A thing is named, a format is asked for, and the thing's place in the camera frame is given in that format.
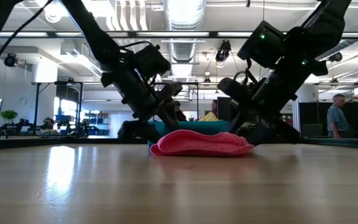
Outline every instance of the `ceiling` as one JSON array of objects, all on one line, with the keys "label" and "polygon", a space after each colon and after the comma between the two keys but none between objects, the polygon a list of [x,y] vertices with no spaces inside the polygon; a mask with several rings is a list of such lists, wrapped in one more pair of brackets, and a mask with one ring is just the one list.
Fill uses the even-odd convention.
[{"label": "ceiling", "polygon": [[[252,31],[262,20],[266,20],[277,29],[288,31],[292,27],[299,26],[311,14],[313,11],[311,9],[316,6],[316,0],[269,0],[265,2],[263,0],[251,0],[250,8],[245,7],[244,3],[245,1],[207,0],[202,29],[210,31]],[[34,14],[37,10],[36,8],[33,8],[35,6],[37,5],[33,1],[24,1],[18,4],[9,17],[9,20],[6,22],[4,31],[16,30]],[[146,1],[146,22],[149,30],[166,30],[164,13],[161,10],[162,7],[162,1]],[[349,8],[346,13],[345,20],[346,31],[358,31],[358,0],[352,1],[351,8]],[[97,17],[96,21],[100,28],[109,30],[106,25],[105,17]],[[75,32],[78,29],[69,17],[63,17],[58,23],[50,23],[45,19],[45,13],[43,13],[24,30]],[[122,40],[119,39],[115,40],[119,43],[122,42]],[[0,39],[0,45],[2,45],[4,41],[5,39]],[[98,78],[84,66],[66,62],[64,55],[61,55],[61,45],[63,41],[63,39],[15,39],[11,42],[10,46],[38,47],[44,52],[61,60],[60,64],[65,64],[65,68],[69,68],[59,69],[59,76],[61,77],[73,77],[77,81],[98,81]],[[163,55],[168,56],[168,46],[161,42],[162,39],[150,39],[150,41],[153,44],[161,45],[162,48],[160,52]],[[238,70],[245,69],[246,63],[238,58],[236,53],[246,39],[230,39],[232,54],[226,60],[223,68],[216,68],[214,55],[216,49],[220,46],[221,41],[222,40],[220,39],[205,39],[205,43],[198,44],[194,62],[195,65],[191,75],[194,78],[189,79],[189,82],[194,80],[202,82],[205,77],[205,72],[210,72],[212,82],[218,82],[223,77],[233,77]],[[328,64],[329,75],[318,78],[312,77],[309,81],[327,81],[336,76],[339,76],[340,78],[341,74],[347,72],[358,71],[358,57],[355,57],[358,56],[358,42],[343,49],[341,53],[344,56],[342,62]],[[254,76],[260,78],[268,74],[269,70],[253,63],[251,72]],[[343,78],[341,82],[358,82],[358,73]],[[329,88],[330,86],[321,87],[321,89]],[[352,90],[353,88],[353,86],[342,87],[342,89],[345,90]],[[87,86],[85,90],[98,91],[107,89],[103,89],[101,86]]]}]

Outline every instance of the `pink cloth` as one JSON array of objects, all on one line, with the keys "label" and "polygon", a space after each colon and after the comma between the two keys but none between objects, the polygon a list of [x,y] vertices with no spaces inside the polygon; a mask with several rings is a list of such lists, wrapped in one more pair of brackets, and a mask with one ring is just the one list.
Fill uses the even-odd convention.
[{"label": "pink cloth", "polygon": [[231,133],[213,136],[178,130],[162,137],[150,151],[156,156],[243,156],[254,148],[245,138]]}]

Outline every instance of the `ceiling duct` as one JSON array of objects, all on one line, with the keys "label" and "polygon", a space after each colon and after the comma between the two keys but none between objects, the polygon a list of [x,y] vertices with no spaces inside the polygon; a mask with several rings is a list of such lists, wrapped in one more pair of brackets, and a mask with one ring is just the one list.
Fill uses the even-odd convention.
[{"label": "ceiling duct", "polygon": [[355,43],[357,43],[358,40],[342,40],[336,47],[334,47],[331,50],[328,50],[326,53],[320,55],[319,57],[316,58],[316,60],[322,60],[324,58],[327,58],[335,53],[338,53],[339,51],[345,49],[346,47],[353,45]]},{"label": "ceiling duct", "polygon": [[[163,0],[165,23],[168,30],[194,31],[203,25],[206,0]],[[195,60],[197,44],[172,42],[169,44],[173,76],[190,76]]]}]

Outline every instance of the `table surface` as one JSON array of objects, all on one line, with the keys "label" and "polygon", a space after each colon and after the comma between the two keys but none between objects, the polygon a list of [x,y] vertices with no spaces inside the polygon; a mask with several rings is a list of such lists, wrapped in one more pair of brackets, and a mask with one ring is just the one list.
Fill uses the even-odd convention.
[{"label": "table surface", "polygon": [[262,145],[237,159],[145,145],[0,150],[0,223],[358,224],[358,149]]}]

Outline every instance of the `wooden table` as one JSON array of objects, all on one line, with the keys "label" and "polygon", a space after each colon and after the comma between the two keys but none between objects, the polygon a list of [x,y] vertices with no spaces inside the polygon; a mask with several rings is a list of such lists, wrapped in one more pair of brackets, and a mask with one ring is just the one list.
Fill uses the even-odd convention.
[{"label": "wooden table", "polygon": [[358,224],[358,149],[264,145],[238,159],[144,145],[0,150],[0,223]]}]

